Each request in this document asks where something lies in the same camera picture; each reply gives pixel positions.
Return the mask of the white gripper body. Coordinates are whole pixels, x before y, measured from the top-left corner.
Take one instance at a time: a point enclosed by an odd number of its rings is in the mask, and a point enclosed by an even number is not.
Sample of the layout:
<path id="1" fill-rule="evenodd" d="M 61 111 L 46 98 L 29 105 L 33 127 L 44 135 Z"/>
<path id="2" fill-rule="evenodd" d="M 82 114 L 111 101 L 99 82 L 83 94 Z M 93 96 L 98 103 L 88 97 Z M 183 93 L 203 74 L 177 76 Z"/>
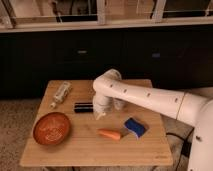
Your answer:
<path id="1" fill-rule="evenodd" d="M 96 93 L 93 97 L 93 109 L 98 114 L 105 114 L 109 111 L 111 98 L 102 94 Z"/>

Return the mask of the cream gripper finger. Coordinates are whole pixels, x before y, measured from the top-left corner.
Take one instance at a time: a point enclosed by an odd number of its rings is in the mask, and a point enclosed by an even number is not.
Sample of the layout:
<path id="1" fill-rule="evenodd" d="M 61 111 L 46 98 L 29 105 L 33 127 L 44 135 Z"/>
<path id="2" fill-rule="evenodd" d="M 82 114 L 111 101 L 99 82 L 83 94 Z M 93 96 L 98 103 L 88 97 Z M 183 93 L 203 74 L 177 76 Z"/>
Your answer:
<path id="1" fill-rule="evenodd" d="M 93 113 L 94 114 L 94 117 L 96 120 L 99 120 L 100 118 L 104 117 L 106 115 L 106 113 Z"/>

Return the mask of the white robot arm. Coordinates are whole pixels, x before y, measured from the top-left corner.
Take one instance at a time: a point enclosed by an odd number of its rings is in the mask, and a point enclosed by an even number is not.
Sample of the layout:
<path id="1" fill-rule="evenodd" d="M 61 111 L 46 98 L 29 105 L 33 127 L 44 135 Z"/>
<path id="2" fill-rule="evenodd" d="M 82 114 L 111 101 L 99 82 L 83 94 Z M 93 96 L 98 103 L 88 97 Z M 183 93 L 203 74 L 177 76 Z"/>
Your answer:
<path id="1" fill-rule="evenodd" d="M 127 101 L 194 127 L 188 171 L 213 171 L 213 99 L 187 92 L 124 83 L 118 70 L 110 69 L 93 81 L 93 111 L 105 116 L 115 99 L 117 109 Z"/>

